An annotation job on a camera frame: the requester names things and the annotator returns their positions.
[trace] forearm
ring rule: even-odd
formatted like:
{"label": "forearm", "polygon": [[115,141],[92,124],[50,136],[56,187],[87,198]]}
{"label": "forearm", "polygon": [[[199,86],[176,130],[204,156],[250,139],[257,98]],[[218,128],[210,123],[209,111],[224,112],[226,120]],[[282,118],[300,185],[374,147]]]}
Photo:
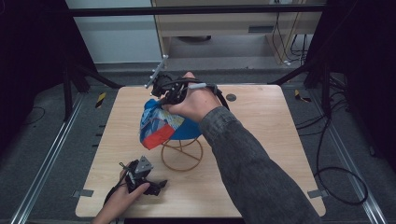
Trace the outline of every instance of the forearm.
{"label": "forearm", "polygon": [[215,108],[201,121],[200,128],[246,223],[320,222],[297,184],[232,113],[224,107]]}

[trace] silver rod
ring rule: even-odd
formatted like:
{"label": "silver rod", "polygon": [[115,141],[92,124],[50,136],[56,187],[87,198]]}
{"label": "silver rod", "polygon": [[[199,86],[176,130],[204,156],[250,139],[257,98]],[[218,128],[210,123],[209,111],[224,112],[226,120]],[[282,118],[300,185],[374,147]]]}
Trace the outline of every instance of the silver rod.
{"label": "silver rod", "polygon": [[[321,106],[320,106],[320,100],[319,96],[315,91],[309,91],[312,100],[315,103],[315,105],[318,108],[318,111],[320,115],[324,115]],[[355,162],[352,160],[350,157],[349,153],[347,152],[347,148],[344,145],[340,135],[338,134],[335,126],[330,122],[329,125],[329,133],[332,138],[332,142],[334,143],[335,146],[335,151],[337,152],[338,158],[340,159],[341,163],[343,163],[344,167],[348,169],[350,172],[354,173],[358,177],[360,177],[363,181],[363,177],[361,175],[361,172],[359,171],[359,168],[356,166]],[[359,199],[363,199],[364,197],[364,188],[361,185],[361,182],[359,182],[356,178],[353,176],[349,175],[349,180],[358,195]],[[363,204],[363,209],[367,214],[367,217],[370,219],[370,221],[374,224],[386,224],[388,223],[382,214],[381,208],[379,207],[378,203],[376,202],[373,193],[370,191],[369,187],[367,187],[368,190],[368,198],[366,202]]]}
{"label": "silver rod", "polygon": [[149,82],[148,82],[148,84],[145,85],[146,89],[149,88],[152,81],[154,81],[155,77],[158,76],[158,74],[160,73],[161,69],[163,68],[163,65],[165,64],[166,59],[168,59],[168,55],[163,55],[163,60],[160,62],[160,64],[157,66],[157,68],[153,71],[154,74],[152,74],[152,76],[149,77]]}
{"label": "silver rod", "polygon": [[37,200],[38,195],[43,189],[44,184],[46,183],[46,180],[52,169],[52,166],[55,163],[59,152],[61,151],[64,140],[66,139],[66,136],[68,135],[76,119],[83,98],[84,94],[79,93],[73,105],[73,113],[71,114],[70,118],[64,122],[60,131],[56,135],[55,140],[49,149],[46,159],[44,159],[40,169],[35,176],[35,180],[33,181],[32,185],[24,196],[20,206],[18,207],[17,211],[14,213],[11,219],[12,224],[23,224],[29,217],[32,208],[35,205],[35,201]]}

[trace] wooden table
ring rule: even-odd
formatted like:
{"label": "wooden table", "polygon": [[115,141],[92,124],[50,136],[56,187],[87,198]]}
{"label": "wooden table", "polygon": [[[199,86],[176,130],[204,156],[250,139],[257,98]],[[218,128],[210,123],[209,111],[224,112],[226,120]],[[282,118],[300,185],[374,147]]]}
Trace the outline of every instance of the wooden table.
{"label": "wooden table", "polygon": [[[307,195],[308,191],[317,189],[280,87],[221,85],[219,88],[224,96],[236,95],[234,102],[228,102],[231,111],[303,192]],[[143,195],[124,217],[240,217],[221,182],[211,148],[202,136],[199,141],[204,148],[203,159],[188,172],[165,167],[162,147],[147,150],[140,144],[139,122],[149,93],[144,87],[120,89],[84,186],[93,190],[93,195],[79,198],[77,216],[95,217],[108,191],[119,180],[119,162],[126,164],[145,155],[154,166],[148,180],[167,179],[168,183],[158,197]],[[321,198],[309,200],[323,216],[326,210]]]}

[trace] floor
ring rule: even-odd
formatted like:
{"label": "floor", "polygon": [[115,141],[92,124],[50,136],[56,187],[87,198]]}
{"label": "floor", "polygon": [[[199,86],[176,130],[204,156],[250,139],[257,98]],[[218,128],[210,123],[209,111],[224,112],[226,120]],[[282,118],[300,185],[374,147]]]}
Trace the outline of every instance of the floor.
{"label": "floor", "polygon": [[[296,49],[301,47],[300,38]],[[201,37],[174,38],[166,69],[175,74],[192,71],[202,80],[215,83],[261,83],[265,84],[286,75],[300,65],[300,60],[291,65],[277,64],[268,47],[265,36],[212,36],[208,41]],[[148,81],[149,70],[125,70],[103,73],[104,76],[125,85],[143,85]],[[283,86],[285,98],[296,127],[302,128],[310,119],[321,116],[319,90],[306,90],[302,86],[305,74],[294,78]],[[37,173],[44,174],[38,193],[31,197],[32,204],[26,208],[26,219],[30,223],[87,223],[89,218],[76,217],[74,209],[78,198],[75,190],[83,188],[100,136],[117,90],[89,79],[92,88],[80,94],[75,90],[74,100],[80,102],[79,112],[74,117],[67,137],[56,138],[63,127],[63,88],[56,86],[41,92],[35,99],[35,107],[26,119],[21,132],[9,146],[10,152],[2,158],[0,179],[2,190],[0,201],[0,223],[8,223],[16,214],[23,198],[37,181]],[[295,90],[300,96],[295,97]],[[100,93],[106,92],[106,99],[100,108],[95,108]],[[334,105],[332,123],[320,140],[324,127],[323,119],[299,130],[305,154],[313,173],[316,171],[318,143],[320,167],[337,166],[357,171],[369,188],[369,201],[364,205],[348,205],[334,199],[323,198],[327,213],[324,223],[396,223],[396,175],[382,158],[372,157],[353,113],[348,110],[342,94],[332,98]],[[43,161],[53,149],[56,158],[49,163],[47,172],[40,170]],[[352,202],[360,200],[363,187],[355,178],[344,173],[326,172],[325,184],[336,196]]]}

